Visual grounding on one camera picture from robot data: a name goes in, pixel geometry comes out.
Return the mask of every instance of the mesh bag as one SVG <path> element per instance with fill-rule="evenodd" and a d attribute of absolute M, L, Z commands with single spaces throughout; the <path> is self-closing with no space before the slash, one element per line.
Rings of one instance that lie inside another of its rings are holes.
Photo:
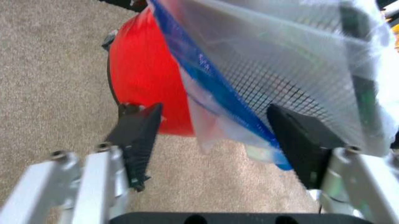
<path fill-rule="evenodd" d="M 273 103 L 317 117 L 366 154 L 389 150 L 399 61 L 374 2 L 151 2 L 180 64 L 200 141 L 232 138 L 254 146 L 252 157 L 286 163 L 266 117 Z"/>

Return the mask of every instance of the black object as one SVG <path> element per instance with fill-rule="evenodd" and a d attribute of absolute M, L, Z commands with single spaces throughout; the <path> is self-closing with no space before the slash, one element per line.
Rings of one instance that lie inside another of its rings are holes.
<path fill-rule="evenodd" d="M 104 1 L 106 3 L 119 6 L 128 10 L 135 11 L 137 13 L 143 11 L 147 7 L 147 1 L 146 0 L 100 0 Z"/>
<path fill-rule="evenodd" d="M 110 224 L 371 224 L 341 214 L 161 213 L 132 212 Z"/>
<path fill-rule="evenodd" d="M 113 30 L 111 31 L 104 39 L 104 41 L 101 44 L 101 47 L 109 52 L 109 49 L 111 48 L 111 43 L 114 42 L 116 35 L 118 34 L 118 30 Z"/>
<path fill-rule="evenodd" d="M 118 113 L 118 123 L 105 141 L 122 149 L 129 185 L 140 192 L 145 188 L 144 181 L 149 179 L 145 171 L 161 123 L 162 104 L 144 110 L 121 104 Z"/>
<path fill-rule="evenodd" d="M 377 0 L 377 5 L 380 9 L 384 8 L 385 6 L 395 2 L 396 0 Z"/>
<path fill-rule="evenodd" d="M 332 149 L 345 146 L 317 118 L 271 105 L 267 118 L 281 149 L 307 189 L 320 189 Z"/>

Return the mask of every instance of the white plastic sheet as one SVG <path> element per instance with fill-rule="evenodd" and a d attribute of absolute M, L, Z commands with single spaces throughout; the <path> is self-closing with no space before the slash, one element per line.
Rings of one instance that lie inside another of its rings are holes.
<path fill-rule="evenodd" d="M 220 137 L 267 150 L 270 147 L 257 139 L 270 142 L 275 148 L 268 153 L 275 157 L 271 160 L 286 162 L 276 159 L 279 150 L 273 136 L 262 135 L 263 127 L 253 128 L 254 120 L 235 113 L 218 97 L 219 85 L 208 85 L 212 79 L 199 81 L 203 76 L 213 77 L 215 69 L 221 74 L 221 83 L 232 89 L 229 97 L 236 97 L 242 103 L 237 106 L 247 107 L 266 129 L 270 129 L 266 110 L 274 103 L 319 118 L 347 144 L 367 154 L 388 151 L 399 121 L 399 73 L 395 70 L 399 57 L 394 37 L 374 1 L 152 2 L 171 53 L 186 76 L 183 80 L 194 128 L 202 142 L 214 140 L 203 133 L 217 126 L 222 130 Z M 172 19 L 164 16 L 165 11 Z M 188 84 L 187 77 L 199 83 L 201 94 Z M 249 134 L 231 131 L 224 121 L 204 126 L 194 105 L 249 130 Z"/>

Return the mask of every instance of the floor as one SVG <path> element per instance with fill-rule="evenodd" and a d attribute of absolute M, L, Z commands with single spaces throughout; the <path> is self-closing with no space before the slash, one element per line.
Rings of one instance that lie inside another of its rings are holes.
<path fill-rule="evenodd" d="M 106 34 L 133 16 L 95 0 L 0 1 L 0 204 L 24 169 L 59 149 L 81 158 L 116 122 Z M 136 211 L 316 212 L 293 172 L 221 142 L 159 136 Z"/>

